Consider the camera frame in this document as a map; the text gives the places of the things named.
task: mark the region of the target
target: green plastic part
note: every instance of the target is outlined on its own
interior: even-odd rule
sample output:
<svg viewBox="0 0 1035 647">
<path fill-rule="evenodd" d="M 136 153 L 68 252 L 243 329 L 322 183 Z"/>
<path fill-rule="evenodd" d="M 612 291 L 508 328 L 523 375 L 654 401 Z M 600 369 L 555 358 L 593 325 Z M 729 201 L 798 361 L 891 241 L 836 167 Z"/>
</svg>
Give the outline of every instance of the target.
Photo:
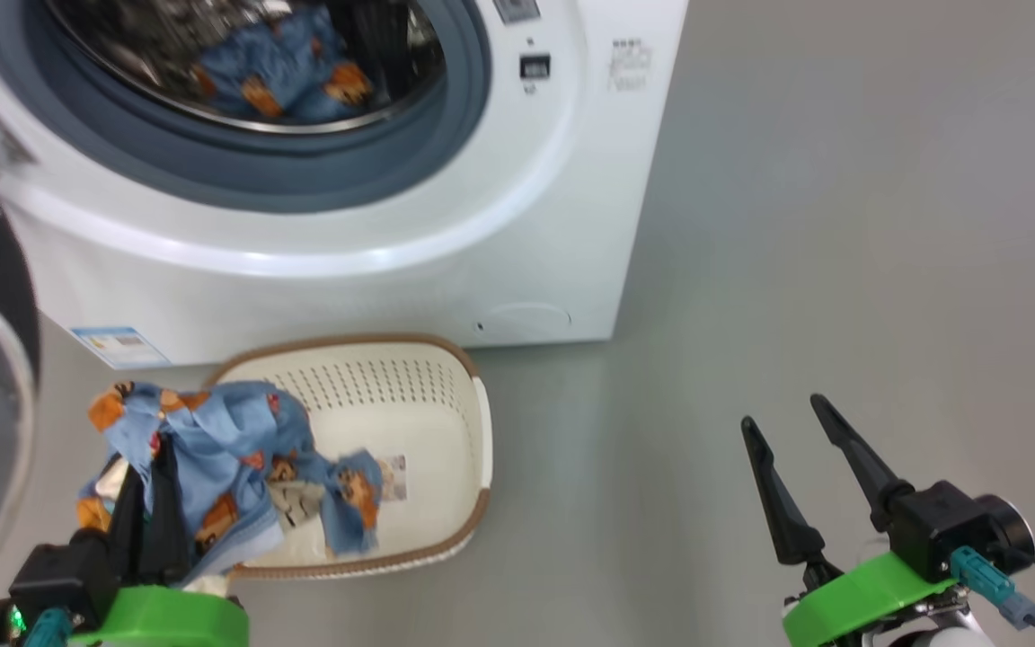
<svg viewBox="0 0 1035 647">
<path fill-rule="evenodd" d="M 242 607 L 204 593 L 165 586 L 120 589 L 101 629 L 70 636 L 70 644 L 108 647 L 247 647 Z"/>
<path fill-rule="evenodd" d="M 954 584 L 954 579 L 929 584 L 886 553 L 802 597 L 786 616 L 786 636 L 793 647 L 829 644 Z"/>
</svg>

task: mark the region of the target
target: white plastic basket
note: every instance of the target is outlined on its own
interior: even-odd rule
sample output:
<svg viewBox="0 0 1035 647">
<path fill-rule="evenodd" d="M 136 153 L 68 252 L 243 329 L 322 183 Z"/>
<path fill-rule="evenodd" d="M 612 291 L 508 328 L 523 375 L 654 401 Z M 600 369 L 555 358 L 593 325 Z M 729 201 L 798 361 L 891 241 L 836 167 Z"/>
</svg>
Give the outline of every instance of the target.
<svg viewBox="0 0 1035 647">
<path fill-rule="evenodd" d="M 321 524 L 234 569 L 234 578 L 321 579 L 440 562 L 465 548 L 485 512 L 494 470 L 490 406 L 464 350 L 422 335 L 337 337 L 236 357 L 207 380 L 266 380 L 303 402 L 317 450 L 405 459 L 402 501 L 378 511 L 378 548 L 335 556 Z"/>
</svg>

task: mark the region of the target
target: washing machine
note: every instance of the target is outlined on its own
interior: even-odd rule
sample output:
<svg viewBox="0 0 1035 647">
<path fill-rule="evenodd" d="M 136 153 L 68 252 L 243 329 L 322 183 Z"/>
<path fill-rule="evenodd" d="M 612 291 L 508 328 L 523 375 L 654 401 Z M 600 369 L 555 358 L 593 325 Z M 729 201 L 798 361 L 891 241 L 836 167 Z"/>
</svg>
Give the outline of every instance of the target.
<svg viewBox="0 0 1035 647">
<path fill-rule="evenodd" d="M 274 33 L 328 5 L 377 97 L 329 119 L 203 106 L 137 49 L 246 1 L 127 0 L 170 31 L 135 46 L 83 26 L 118 1 L 0 0 L 0 208 L 46 316 L 119 369 L 613 334 L 687 0 L 248 0 Z"/>
</svg>

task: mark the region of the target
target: green led light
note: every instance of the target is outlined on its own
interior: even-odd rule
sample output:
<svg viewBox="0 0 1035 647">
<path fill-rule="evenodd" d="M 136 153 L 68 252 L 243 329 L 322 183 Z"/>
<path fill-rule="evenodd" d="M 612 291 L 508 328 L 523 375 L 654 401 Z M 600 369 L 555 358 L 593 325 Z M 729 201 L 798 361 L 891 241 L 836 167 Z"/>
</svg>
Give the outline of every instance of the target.
<svg viewBox="0 0 1035 647">
<path fill-rule="evenodd" d="M 18 607 L 13 607 L 10 610 L 10 626 L 18 630 L 18 634 L 26 634 L 26 621 L 22 617 L 22 611 L 18 610 Z"/>
</svg>

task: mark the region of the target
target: floor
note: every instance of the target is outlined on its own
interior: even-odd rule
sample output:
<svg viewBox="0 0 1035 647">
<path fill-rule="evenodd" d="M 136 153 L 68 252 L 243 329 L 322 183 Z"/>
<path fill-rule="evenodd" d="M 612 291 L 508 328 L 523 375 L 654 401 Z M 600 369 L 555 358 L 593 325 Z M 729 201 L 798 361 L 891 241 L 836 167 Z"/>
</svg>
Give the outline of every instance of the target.
<svg viewBox="0 0 1035 647">
<path fill-rule="evenodd" d="M 101 460 L 84 411 L 114 374 L 61 331 L 45 349 L 0 587 L 68 535 Z M 785 644 L 800 572 L 773 559 L 740 418 L 831 560 L 875 550 L 815 391 L 900 475 L 1002 494 L 1035 529 L 1035 3 L 693 0 L 615 343 L 473 356 L 497 467 L 469 548 L 246 582 L 255 644 Z M 998 644 L 1035 644 L 977 607 Z"/>
</svg>

